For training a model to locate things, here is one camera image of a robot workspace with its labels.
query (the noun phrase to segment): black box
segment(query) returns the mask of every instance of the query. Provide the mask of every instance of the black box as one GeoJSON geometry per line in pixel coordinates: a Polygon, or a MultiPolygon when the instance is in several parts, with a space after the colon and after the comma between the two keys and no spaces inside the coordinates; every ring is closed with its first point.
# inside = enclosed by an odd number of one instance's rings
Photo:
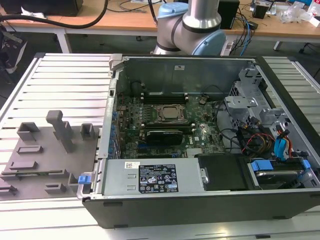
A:
{"type": "MultiPolygon", "coordinates": [[[[188,0],[174,0],[174,1],[188,3],[188,0]]],[[[221,29],[232,29],[239,4],[240,4],[239,0],[220,0],[219,1],[218,13],[222,18],[221,26],[220,26],[221,29]]]]}
{"type": "Polygon", "coordinates": [[[75,17],[83,0],[0,0],[7,14],[20,14],[21,7],[33,13],[75,17]]]}

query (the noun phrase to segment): wooden desk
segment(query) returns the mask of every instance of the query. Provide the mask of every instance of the wooden desk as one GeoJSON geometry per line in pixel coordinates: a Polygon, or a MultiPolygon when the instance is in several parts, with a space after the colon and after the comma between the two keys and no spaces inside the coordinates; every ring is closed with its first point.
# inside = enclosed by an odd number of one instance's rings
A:
{"type": "MultiPolygon", "coordinates": [[[[110,0],[108,9],[121,11],[119,3],[124,0],[110,0]]],[[[250,20],[259,24],[254,38],[265,41],[281,42],[311,42],[320,43],[320,28],[314,27],[309,22],[282,24],[277,16],[266,16],[264,19],[252,18],[252,13],[243,9],[250,0],[240,0],[242,13],[250,20]]],[[[83,6],[77,17],[50,16],[49,19],[61,23],[81,25],[93,21],[101,12],[104,0],[84,0],[83,6]]],[[[142,6],[142,3],[125,3],[128,9],[142,6]]],[[[154,5],[157,14],[159,4],[154,5]]],[[[24,20],[10,21],[18,32],[55,33],[58,36],[63,53],[70,53],[71,48],[67,34],[99,34],[99,35],[130,35],[130,36],[156,36],[157,27],[152,19],[149,7],[142,8],[142,12],[112,12],[107,11],[105,16],[94,26],[86,29],[61,28],[39,22],[24,20]]],[[[231,30],[225,30],[229,40],[236,39],[243,32],[243,26],[236,20],[231,30]]]]}

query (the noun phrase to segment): label sticker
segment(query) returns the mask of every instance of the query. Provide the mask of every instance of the label sticker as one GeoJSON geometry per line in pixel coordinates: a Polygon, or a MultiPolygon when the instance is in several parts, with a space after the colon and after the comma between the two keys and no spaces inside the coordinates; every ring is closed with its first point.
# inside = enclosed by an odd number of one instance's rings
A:
{"type": "Polygon", "coordinates": [[[185,66],[184,65],[175,65],[174,66],[174,70],[185,70],[185,66]]]}
{"type": "Polygon", "coordinates": [[[179,192],[176,165],[140,165],[139,192],[142,194],[179,192]]]}
{"type": "Polygon", "coordinates": [[[140,165],[139,161],[126,161],[124,163],[125,169],[138,169],[140,165]]]}

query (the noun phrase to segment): motherboard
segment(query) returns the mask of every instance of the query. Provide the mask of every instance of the motherboard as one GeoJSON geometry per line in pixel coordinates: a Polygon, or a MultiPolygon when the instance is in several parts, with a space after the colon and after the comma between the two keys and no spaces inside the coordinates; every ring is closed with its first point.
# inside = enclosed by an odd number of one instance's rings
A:
{"type": "Polygon", "coordinates": [[[211,102],[201,95],[157,100],[119,94],[117,111],[122,159],[193,158],[225,152],[211,102]]]}

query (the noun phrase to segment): blue clip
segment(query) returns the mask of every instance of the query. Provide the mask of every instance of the blue clip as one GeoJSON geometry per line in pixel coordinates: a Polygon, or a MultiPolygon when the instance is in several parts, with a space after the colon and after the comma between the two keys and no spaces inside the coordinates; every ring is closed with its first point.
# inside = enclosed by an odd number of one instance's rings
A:
{"type": "Polygon", "coordinates": [[[78,184],[91,184],[91,176],[88,176],[88,175],[79,176],[78,184]]]}
{"type": "Polygon", "coordinates": [[[303,164],[305,169],[311,168],[311,165],[310,165],[310,163],[309,163],[309,161],[307,159],[303,159],[302,160],[302,164],[303,164]]]}
{"type": "Polygon", "coordinates": [[[274,143],[274,154],[277,158],[280,158],[281,161],[286,161],[284,152],[286,149],[287,141],[283,138],[277,138],[274,143]]]}
{"type": "Polygon", "coordinates": [[[251,163],[254,172],[256,171],[271,171],[274,169],[270,160],[255,160],[251,163]]]}

